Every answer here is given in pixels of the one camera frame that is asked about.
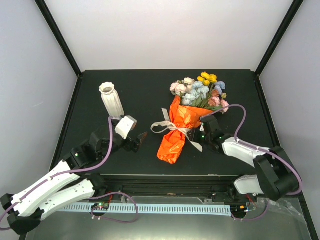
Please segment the white wall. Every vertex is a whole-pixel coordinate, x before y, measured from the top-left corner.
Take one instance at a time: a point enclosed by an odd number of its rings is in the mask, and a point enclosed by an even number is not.
[[[320,234],[320,1],[304,1],[261,75],[280,142]]]
[[[76,76],[35,1],[0,1],[0,23],[2,196],[48,172]],[[19,236],[5,231],[0,239]]]
[[[292,1],[46,0],[82,71],[255,71]]]

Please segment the black enclosure frame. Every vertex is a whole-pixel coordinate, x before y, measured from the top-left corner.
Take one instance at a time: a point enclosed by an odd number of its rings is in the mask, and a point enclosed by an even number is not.
[[[58,25],[55,22],[55,19],[53,18],[52,14],[50,13],[50,10],[45,2],[45,0],[34,0],[38,6],[38,8],[40,9],[43,17],[45,18],[47,24],[49,25],[52,33],[54,34],[56,40],[58,41],[60,47],[62,48],[66,58],[68,59],[71,67],[73,68],[76,76],[77,76],[77,82],[75,85],[75,89],[71,98],[71,102],[66,114],[66,118],[62,127],[62,131],[58,140],[58,144],[53,156],[53,161],[51,164],[50,169],[52,169],[54,167],[54,162],[56,162],[61,154],[62,151],[62,147],[66,138],[66,134],[67,134],[67,130],[68,130],[68,126],[70,124],[70,120],[71,120],[71,116],[75,107],[75,103],[78,97],[78,93],[80,90],[80,86],[82,84],[82,77],[83,77],[83,73],[81,72],[75,58],[73,57],[72,52],[70,51],[62,33],[59,30]],[[277,136],[277,132],[273,123],[273,120],[271,118],[271,114],[268,108],[268,104],[266,101],[266,97],[264,95],[263,89],[262,89],[262,85],[260,82],[260,75],[263,72],[263,70],[265,69],[268,61],[270,60],[270,58],[272,57],[275,49],[277,48],[279,42],[281,41],[282,37],[284,36],[287,28],[289,27],[290,23],[292,22],[292,20],[294,19],[296,13],[298,12],[300,6],[302,5],[304,0],[293,0],[289,10],[287,11],[284,19],[282,20],[281,25],[279,26],[276,34],[274,35],[269,47],[267,48],[261,62],[259,63],[256,71],[255,71],[255,86],[256,86],[256,90],[259,96],[259,100],[263,109],[263,113],[267,122],[267,126],[268,126],[268,130],[272,139],[272,143],[274,146],[280,146],[280,142],[279,142],[279,138]],[[312,237],[312,239],[318,239],[317,233],[316,233],[316,229],[315,226],[312,222],[311,216],[310,216],[310,212],[309,209],[307,207],[305,198],[303,196],[303,194],[300,194],[298,196],[295,196],[299,198],[305,219],[307,221],[307,225],[308,225],[308,229],[310,232],[310,235]],[[20,240],[24,240],[26,239],[26,235],[22,235],[20,237]]]

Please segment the flower bouquet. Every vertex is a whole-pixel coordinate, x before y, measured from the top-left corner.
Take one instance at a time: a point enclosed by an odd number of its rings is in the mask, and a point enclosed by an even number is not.
[[[162,109],[165,121],[156,122],[151,126],[152,131],[156,126],[164,126],[171,130],[163,137],[157,153],[160,160],[170,164],[177,162],[186,138],[189,140],[188,132],[201,125],[200,117],[229,105],[226,101],[227,94],[223,93],[226,84],[223,81],[217,81],[216,75],[202,72],[197,80],[186,77],[184,80],[172,83],[170,91],[175,98],[170,106],[169,115],[166,109]],[[201,145],[190,142],[202,152]]]

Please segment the white cable tray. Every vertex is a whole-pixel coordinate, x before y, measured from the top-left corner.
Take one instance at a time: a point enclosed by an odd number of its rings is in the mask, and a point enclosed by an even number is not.
[[[90,213],[96,203],[76,202],[58,212]],[[231,216],[228,205],[185,205],[185,204],[137,204],[139,214],[186,214],[186,215],[220,215]],[[95,210],[95,213],[134,214],[132,203],[111,203],[108,210]]]

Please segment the yellow flower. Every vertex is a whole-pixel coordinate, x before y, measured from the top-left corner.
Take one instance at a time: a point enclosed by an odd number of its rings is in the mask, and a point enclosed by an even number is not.
[[[209,86],[209,85],[210,85],[210,82],[209,82],[208,80],[204,80],[204,81],[203,81],[203,85]]]
[[[209,79],[211,83],[216,83],[217,82],[217,76],[214,74],[210,74]]]
[[[201,77],[205,78],[206,80],[209,80],[210,75],[208,73],[206,73],[206,72],[202,72],[201,73]]]
[[[202,76],[198,76],[198,81],[203,82],[205,79]]]

